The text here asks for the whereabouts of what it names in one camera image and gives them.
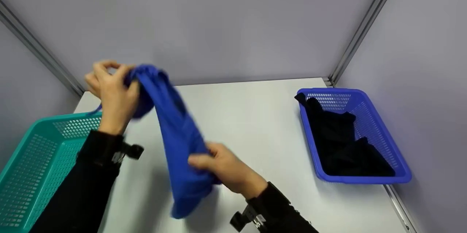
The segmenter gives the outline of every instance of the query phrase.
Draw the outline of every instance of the blue basket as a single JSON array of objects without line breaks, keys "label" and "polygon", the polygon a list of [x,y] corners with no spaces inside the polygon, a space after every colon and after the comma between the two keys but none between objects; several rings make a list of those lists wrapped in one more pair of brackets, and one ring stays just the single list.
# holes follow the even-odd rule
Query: blue basket
[{"label": "blue basket", "polygon": [[355,138],[367,137],[370,144],[374,145],[380,154],[386,159],[395,171],[395,176],[334,176],[327,175],[321,166],[315,141],[305,107],[300,105],[300,115],[302,116],[308,146],[312,153],[312,158],[318,178],[328,182],[347,184],[392,184],[407,183],[412,179],[407,163],[402,157],[389,131],[378,115],[375,106],[370,101],[366,93],[356,89],[345,88],[311,88],[300,89],[297,93],[303,93],[306,98],[315,97],[324,110],[336,113],[346,111],[354,114]]}]

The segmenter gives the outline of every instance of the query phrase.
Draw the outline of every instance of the black sleeve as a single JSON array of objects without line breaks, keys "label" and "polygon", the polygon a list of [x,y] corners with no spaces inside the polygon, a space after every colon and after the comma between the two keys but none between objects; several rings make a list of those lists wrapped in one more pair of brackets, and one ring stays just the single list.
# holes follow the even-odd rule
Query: black sleeve
[{"label": "black sleeve", "polygon": [[90,157],[102,142],[118,143],[121,136],[91,131],[75,166],[58,187],[30,233],[95,233],[99,230],[120,163],[100,165]]},{"label": "black sleeve", "polygon": [[318,233],[271,183],[247,203],[266,215],[267,233]]}]

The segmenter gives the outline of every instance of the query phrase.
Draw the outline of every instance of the black clothing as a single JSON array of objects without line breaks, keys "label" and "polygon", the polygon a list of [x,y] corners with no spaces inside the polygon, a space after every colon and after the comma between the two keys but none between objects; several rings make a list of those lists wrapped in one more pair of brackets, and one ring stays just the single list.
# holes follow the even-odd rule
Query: black clothing
[{"label": "black clothing", "polygon": [[[108,141],[120,141],[119,137],[92,131],[86,139],[75,166],[54,193],[30,233],[95,233],[107,205],[113,182],[120,170],[120,164],[102,165],[89,155],[95,153],[107,137]],[[268,200],[279,221],[271,233],[317,233],[291,205],[274,205]]]},{"label": "black clothing", "polygon": [[295,96],[305,107],[323,171],[342,176],[394,176],[395,172],[366,137],[355,141],[355,115],[325,111],[305,94]]}]

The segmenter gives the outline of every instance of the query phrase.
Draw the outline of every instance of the basket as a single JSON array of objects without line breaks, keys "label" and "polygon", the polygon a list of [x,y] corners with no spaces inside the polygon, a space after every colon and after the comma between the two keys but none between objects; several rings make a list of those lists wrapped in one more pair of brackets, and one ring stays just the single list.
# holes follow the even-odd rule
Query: basket
[{"label": "basket", "polygon": [[324,110],[336,113],[348,111],[354,114],[356,116],[354,122],[355,138],[367,137],[368,142],[375,146],[395,171],[395,176],[391,177],[327,175],[321,166],[305,107],[300,105],[300,115],[318,178],[328,182],[348,184],[407,183],[412,179],[412,173],[404,157],[402,157],[389,131],[387,131],[375,106],[373,106],[370,98],[364,92],[357,89],[345,88],[311,88],[300,89],[297,93],[305,94],[307,99],[315,97]]},{"label": "basket", "polygon": [[35,122],[0,175],[0,232],[28,232],[75,165],[101,113],[59,115]]}]

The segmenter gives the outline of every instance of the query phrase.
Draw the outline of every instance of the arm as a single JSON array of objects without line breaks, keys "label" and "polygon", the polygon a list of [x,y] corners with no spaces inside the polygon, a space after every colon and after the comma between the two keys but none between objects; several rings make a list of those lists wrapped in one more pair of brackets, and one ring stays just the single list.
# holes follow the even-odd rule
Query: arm
[{"label": "arm", "polygon": [[[117,69],[110,75],[107,68]],[[87,137],[70,173],[58,187],[31,229],[31,233],[93,233],[99,230],[120,163],[111,160],[120,151],[125,128],[136,110],[139,84],[125,87],[123,79],[132,69],[106,60],[93,65],[85,79],[100,98],[102,119],[98,131]]]},{"label": "arm", "polygon": [[[99,136],[111,135],[91,131],[83,150],[99,146],[95,144],[101,141]],[[119,168],[120,164],[103,168],[78,156],[75,166],[58,187],[30,233],[97,232]]]},{"label": "arm", "polygon": [[232,192],[242,194],[247,203],[261,203],[267,213],[267,233],[317,233],[288,201],[279,198],[276,189],[249,166],[239,160],[227,147],[207,143],[210,155],[192,154],[188,163],[195,168],[213,172]]}]

